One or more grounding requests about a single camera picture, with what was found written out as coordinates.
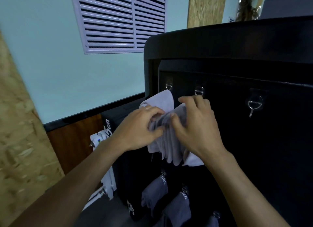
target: white vent louver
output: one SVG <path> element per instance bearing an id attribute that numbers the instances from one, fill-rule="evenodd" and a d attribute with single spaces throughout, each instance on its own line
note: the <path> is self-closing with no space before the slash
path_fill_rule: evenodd
<path id="1" fill-rule="evenodd" d="M 165 32 L 166 0 L 73 0 L 85 54 L 143 52 Z"/>

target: hand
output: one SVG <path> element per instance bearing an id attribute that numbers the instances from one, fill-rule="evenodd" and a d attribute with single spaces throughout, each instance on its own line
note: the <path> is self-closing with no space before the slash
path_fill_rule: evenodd
<path id="1" fill-rule="evenodd" d="M 226 149 L 209 100 L 196 95 L 180 97 L 178 101 L 185 103 L 187 110 L 186 128 L 175 113 L 170 115 L 179 141 L 201 159 L 207 156 L 215 158 L 216 155 L 224 153 Z"/>
<path id="2" fill-rule="evenodd" d="M 123 152 L 142 148 L 163 134 L 164 127 L 149 131 L 148 125 L 156 116 L 164 113 L 158 107 L 141 107 L 130 113 L 109 139 Z"/>

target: glass jar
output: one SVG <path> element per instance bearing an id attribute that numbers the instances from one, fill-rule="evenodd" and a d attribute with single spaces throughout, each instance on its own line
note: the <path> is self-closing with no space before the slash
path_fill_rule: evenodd
<path id="1" fill-rule="evenodd" d="M 264 0 L 239 0 L 236 22 L 251 21 L 260 17 Z"/>

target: wooden panel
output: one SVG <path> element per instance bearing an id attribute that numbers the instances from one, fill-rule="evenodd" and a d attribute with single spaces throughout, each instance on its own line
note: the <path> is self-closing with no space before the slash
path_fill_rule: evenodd
<path id="1" fill-rule="evenodd" d="M 187 28 L 222 23 L 226 0 L 189 0 Z"/>
<path id="2" fill-rule="evenodd" d="M 64 176 L 0 33 L 0 226 Z"/>
<path id="3" fill-rule="evenodd" d="M 47 133 L 65 174 L 91 154 L 90 135 L 101 130 L 103 124 L 98 114 Z"/>

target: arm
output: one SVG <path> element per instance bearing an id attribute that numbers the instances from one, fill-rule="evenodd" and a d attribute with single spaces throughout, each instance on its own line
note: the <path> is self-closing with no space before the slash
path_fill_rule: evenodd
<path id="1" fill-rule="evenodd" d="M 123 152 L 146 146 L 162 135 L 162 127 L 154 132 L 147 128 L 157 113 L 164 111 L 148 106 L 129 114 L 110 138 L 101 142 L 83 162 L 39 197 L 11 227 L 72 226 L 113 162 Z"/>
<path id="2" fill-rule="evenodd" d="M 186 104 L 184 128 L 176 114 L 171 122 L 178 139 L 210 170 L 238 226 L 289 226 L 252 184 L 223 143 L 210 103 L 201 96 L 181 97 Z"/>

